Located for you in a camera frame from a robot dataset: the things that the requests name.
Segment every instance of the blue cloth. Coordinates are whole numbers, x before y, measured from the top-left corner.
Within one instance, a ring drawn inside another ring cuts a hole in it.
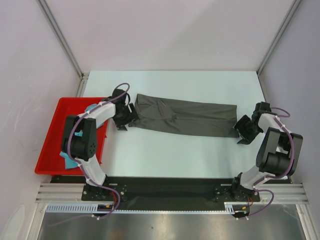
[[[95,103],[91,104],[91,105],[87,106],[84,111],[85,112],[90,111],[95,106],[97,106],[97,104],[95,104]],[[82,137],[82,131],[75,132],[74,135]],[[74,169],[74,168],[78,167],[78,164],[75,161],[71,160],[71,158],[68,156],[68,153],[61,151],[59,155],[64,158],[65,169]]]

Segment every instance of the red plastic bin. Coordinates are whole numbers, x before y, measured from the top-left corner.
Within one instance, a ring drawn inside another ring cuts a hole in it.
[[[83,175],[79,167],[66,169],[65,159],[61,157],[61,141],[64,133],[65,121],[68,115],[78,115],[85,111],[87,106],[97,104],[103,97],[63,97],[60,98],[48,133],[35,167],[36,174],[46,175]],[[97,129],[96,158],[101,164],[101,156],[105,143],[107,121]]]

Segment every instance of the white wall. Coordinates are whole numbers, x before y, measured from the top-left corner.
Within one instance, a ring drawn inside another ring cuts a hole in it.
[[[26,230],[43,180],[34,169],[54,110],[60,97],[75,95],[79,80],[35,0],[2,0],[0,23],[1,235],[19,205]]]
[[[81,69],[259,67],[293,0],[47,0]]]
[[[264,69],[261,80],[272,105],[287,109],[292,131],[303,135],[293,175],[302,182],[320,224],[320,1],[305,0]]]

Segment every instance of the gray fabric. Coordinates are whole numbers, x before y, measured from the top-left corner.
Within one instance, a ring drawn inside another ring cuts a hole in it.
[[[237,106],[159,98],[138,94],[135,110],[140,120],[129,127],[172,134],[238,138]]]

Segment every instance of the robotic arm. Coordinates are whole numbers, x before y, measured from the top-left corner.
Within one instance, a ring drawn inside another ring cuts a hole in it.
[[[110,102],[120,95],[122,96],[117,100]],[[126,104],[127,97],[130,102],[129,94],[116,88],[112,96],[98,103],[96,109],[79,115],[69,115],[65,120],[61,149],[68,153],[68,142],[71,136],[70,154],[78,163],[89,185],[95,186],[92,182],[103,185],[106,180],[106,174],[100,168],[96,157],[98,146],[96,129],[106,120],[113,118],[118,130],[127,131],[125,125],[139,119],[134,105]],[[75,124],[81,118],[75,132],[82,131],[82,136],[71,134]]]
[[[235,200],[240,201],[237,196],[250,198],[255,194],[255,189],[266,181],[291,176],[295,172],[303,137],[288,131],[271,111],[269,103],[257,103],[251,119],[244,115],[234,128],[242,137],[238,144],[248,145],[259,133],[265,133],[255,166],[247,172],[241,172],[232,181],[230,194]]]

